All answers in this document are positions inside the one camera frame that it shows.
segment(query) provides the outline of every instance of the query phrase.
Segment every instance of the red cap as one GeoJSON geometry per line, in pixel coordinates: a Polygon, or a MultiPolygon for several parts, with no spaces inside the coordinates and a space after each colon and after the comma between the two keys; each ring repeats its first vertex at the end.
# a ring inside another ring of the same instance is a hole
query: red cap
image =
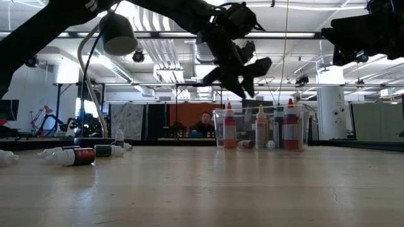
{"type": "Polygon", "coordinates": [[[293,100],[289,98],[288,108],[293,108],[293,100]]]}

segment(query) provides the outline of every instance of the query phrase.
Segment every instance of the plastic bottle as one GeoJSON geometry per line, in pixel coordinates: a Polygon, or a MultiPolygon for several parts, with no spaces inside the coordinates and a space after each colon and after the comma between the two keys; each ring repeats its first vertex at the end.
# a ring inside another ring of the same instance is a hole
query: plastic bottle
{"type": "Polygon", "coordinates": [[[0,166],[14,165],[17,164],[19,160],[20,157],[13,152],[0,150],[0,166]]]}
{"type": "Polygon", "coordinates": [[[293,101],[290,98],[288,107],[285,110],[285,119],[283,124],[283,138],[285,141],[285,149],[299,149],[299,116],[297,110],[293,106],[293,101]]]}
{"type": "Polygon", "coordinates": [[[125,140],[124,132],[122,131],[122,129],[118,129],[115,136],[115,145],[123,148],[125,143],[124,140],[125,140]]]}
{"type": "Polygon", "coordinates": [[[227,104],[225,120],[223,121],[223,147],[237,148],[237,131],[235,117],[231,104],[227,104]]]}
{"type": "Polygon", "coordinates": [[[97,158],[122,157],[125,153],[125,149],[114,145],[95,145],[94,150],[97,158]]]}
{"type": "Polygon", "coordinates": [[[274,113],[273,120],[273,141],[276,148],[283,148],[283,107],[278,106],[274,113]]]}
{"type": "Polygon", "coordinates": [[[262,105],[259,106],[255,121],[255,142],[256,148],[265,148],[266,142],[268,142],[268,120],[262,105]]]}
{"type": "Polygon", "coordinates": [[[95,151],[92,148],[67,149],[56,151],[45,158],[49,165],[80,166],[91,165],[95,161],[95,151]]]}
{"type": "Polygon", "coordinates": [[[244,148],[244,149],[252,149],[255,146],[254,141],[240,141],[238,143],[239,148],[244,148]]]}
{"type": "Polygon", "coordinates": [[[45,149],[43,152],[37,153],[37,155],[41,158],[48,157],[53,154],[53,152],[56,151],[64,151],[66,149],[77,149],[80,148],[80,146],[68,146],[68,147],[61,147],[61,148],[52,148],[52,149],[45,149]]]}

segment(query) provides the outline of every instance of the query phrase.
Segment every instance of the white column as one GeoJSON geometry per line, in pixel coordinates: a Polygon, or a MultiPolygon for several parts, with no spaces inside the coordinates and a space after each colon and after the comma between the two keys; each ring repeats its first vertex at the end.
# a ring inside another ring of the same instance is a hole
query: white column
{"type": "MultiPolygon", "coordinates": [[[[319,84],[344,84],[342,67],[318,69],[317,81],[319,84]]],[[[318,89],[320,140],[347,138],[346,111],[343,87],[318,89]]]]}

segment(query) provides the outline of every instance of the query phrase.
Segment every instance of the lamp shade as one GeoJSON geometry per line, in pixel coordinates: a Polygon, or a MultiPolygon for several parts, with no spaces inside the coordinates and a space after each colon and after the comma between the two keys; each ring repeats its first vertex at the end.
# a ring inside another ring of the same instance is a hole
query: lamp shade
{"type": "Polygon", "coordinates": [[[116,13],[108,13],[99,24],[103,31],[101,39],[106,53],[114,56],[124,56],[138,48],[138,41],[129,20],[116,13]]]}

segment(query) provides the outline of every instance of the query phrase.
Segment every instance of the cubicle wall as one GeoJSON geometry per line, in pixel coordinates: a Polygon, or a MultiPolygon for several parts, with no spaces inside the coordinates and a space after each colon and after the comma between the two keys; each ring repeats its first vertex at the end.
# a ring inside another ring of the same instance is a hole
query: cubicle wall
{"type": "Polygon", "coordinates": [[[358,141],[404,142],[403,107],[396,103],[352,104],[358,141]]]}

